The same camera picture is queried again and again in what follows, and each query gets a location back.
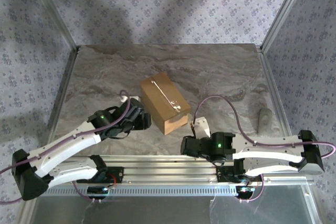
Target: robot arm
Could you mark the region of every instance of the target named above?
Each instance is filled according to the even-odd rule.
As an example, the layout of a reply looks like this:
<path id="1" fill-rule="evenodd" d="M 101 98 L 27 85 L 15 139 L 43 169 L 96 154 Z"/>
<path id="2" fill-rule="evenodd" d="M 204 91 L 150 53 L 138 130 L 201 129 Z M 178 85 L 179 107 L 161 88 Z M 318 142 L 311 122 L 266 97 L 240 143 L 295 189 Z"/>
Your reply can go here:
<path id="1" fill-rule="evenodd" d="M 289 144 L 288 147 L 281 148 L 259 146 L 233 133 L 211 134 L 205 118 L 196 120 L 193 132 L 194 136 L 183 138 L 181 154 L 207 159 L 223 176 L 256 177 L 283 171 L 303 174 L 324 172 L 316 145 L 294 145 L 298 142 L 316 141 L 310 131 L 300 131 L 299 135 L 291 137 L 251 138 L 254 143 Z M 224 167 L 226 161 L 233 161 L 233 167 Z"/>
<path id="2" fill-rule="evenodd" d="M 131 98 L 130 108 L 118 124 L 95 131 L 114 122 L 126 108 L 127 102 L 120 107 L 97 111 L 78 128 L 48 145 L 30 153 L 23 149 L 15 152 L 13 165 L 32 158 L 31 162 L 12 169 L 23 200 L 36 198 L 50 187 L 74 180 L 92 179 L 106 172 L 106 165 L 99 155 L 92 155 L 79 162 L 62 162 L 107 138 L 117 138 L 119 133 L 129 134 L 132 130 L 145 130 L 151 126 L 150 115 L 144 112 L 139 101 Z"/>

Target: small white object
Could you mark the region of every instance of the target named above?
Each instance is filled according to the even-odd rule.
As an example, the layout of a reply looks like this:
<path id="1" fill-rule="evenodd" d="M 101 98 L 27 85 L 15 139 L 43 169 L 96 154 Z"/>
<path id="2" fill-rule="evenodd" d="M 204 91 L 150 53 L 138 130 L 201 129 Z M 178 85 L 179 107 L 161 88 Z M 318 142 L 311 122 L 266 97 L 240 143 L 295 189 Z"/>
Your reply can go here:
<path id="1" fill-rule="evenodd" d="M 140 102 L 140 97 L 139 96 L 130 96 L 130 98 L 134 98 L 136 100 L 138 100 Z M 121 103 L 124 103 L 125 101 L 127 101 L 127 96 L 126 95 L 123 95 L 121 98 L 120 98 L 120 101 Z"/>
<path id="2" fill-rule="evenodd" d="M 258 135 L 268 135 L 272 133 L 272 110 L 268 108 L 262 108 L 259 111 L 258 120 Z"/>
<path id="3" fill-rule="evenodd" d="M 195 135 L 198 139 L 210 137 L 210 128 L 205 117 L 197 118 L 194 125 Z"/>

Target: marble surface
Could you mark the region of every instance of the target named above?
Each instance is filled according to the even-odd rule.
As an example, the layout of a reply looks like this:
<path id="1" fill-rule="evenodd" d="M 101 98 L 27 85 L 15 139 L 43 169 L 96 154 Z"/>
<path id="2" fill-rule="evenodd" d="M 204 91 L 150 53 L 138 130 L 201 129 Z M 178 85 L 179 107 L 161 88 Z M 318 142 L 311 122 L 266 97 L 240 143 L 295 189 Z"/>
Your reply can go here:
<path id="1" fill-rule="evenodd" d="M 210 94 L 227 96 L 248 135 L 256 135 L 261 108 L 274 111 L 253 44 L 82 46 L 56 138 L 72 131 L 96 110 L 120 105 L 121 89 L 140 95 L 139 82 L 160 71 L 167 72 L 192 113 Z M 207 118 L 212 132 L 238 132 L 233 111 L 224 100 L 208 100 L 198 116 Z M 275 115 L 271 131 L 272 136 L 280 134 Z M 190 126 L 185 125 L 164 136 L 153 124 L 148 130 L 133 131 L 123 140 L 107 139 L 80 154 L 178 155 L 183 136 L 191 134 Z"/>

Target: clear tape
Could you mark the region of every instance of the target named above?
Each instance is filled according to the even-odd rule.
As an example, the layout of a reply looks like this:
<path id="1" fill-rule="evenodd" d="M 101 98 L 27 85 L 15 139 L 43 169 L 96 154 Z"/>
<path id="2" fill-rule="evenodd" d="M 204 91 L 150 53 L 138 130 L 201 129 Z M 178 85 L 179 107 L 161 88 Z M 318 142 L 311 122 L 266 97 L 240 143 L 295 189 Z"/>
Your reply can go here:
<path id="1" fill-rule="evenodd" d="M 212 200 L 210 200 L 209 205 L 210 224 L 219 223 L 219 216 L 217 212 L 214 210 L 215 206 L 216 206 L 216 195 Z"/>
<path id="2" fill-rule="evenodd" d="M 166 98 L 167 102 L 172 106 L 172 108 L 175 110 L 176 113 L 181 112 L 181 106 L 178 104 L 176 100 L 169 100 L 168 97 L 165 95 L 165 93 L 160 89 L 159 85 L 155 82 L 154 79 L 151 80 L 151 82 L 159 89 L 159 91 L 162 93 L 162 95 Z"/>

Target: floral pattern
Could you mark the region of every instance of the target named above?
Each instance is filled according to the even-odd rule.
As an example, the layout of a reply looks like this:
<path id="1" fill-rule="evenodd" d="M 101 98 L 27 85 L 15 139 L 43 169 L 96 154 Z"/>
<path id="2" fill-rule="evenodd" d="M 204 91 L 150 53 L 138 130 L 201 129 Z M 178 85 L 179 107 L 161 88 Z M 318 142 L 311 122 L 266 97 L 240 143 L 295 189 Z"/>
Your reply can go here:
<path id="1" fill-rule="evenodd" d="M 45 143 L 48 120 L 70 49 L 39 0 L 0 0 L 0 167 L 12 154 Z M 10 171 L 0 175 L 0 200 L 19 197 Z M 13 223 L 19 204 L 0 206 Z"/>
<path id="2" fill-rule="evenodd" d="M 54 0 L 78 45 L 260 45 L 284 0 Z"/>
<path id="3" fill-rule="evenodd" d="M 336 0 L 297 0 L 267 57 L 292 133 L 309 129 L 336 144 Z M 336 223 L 336 155 L 316 178 L 328 219 Z"/>

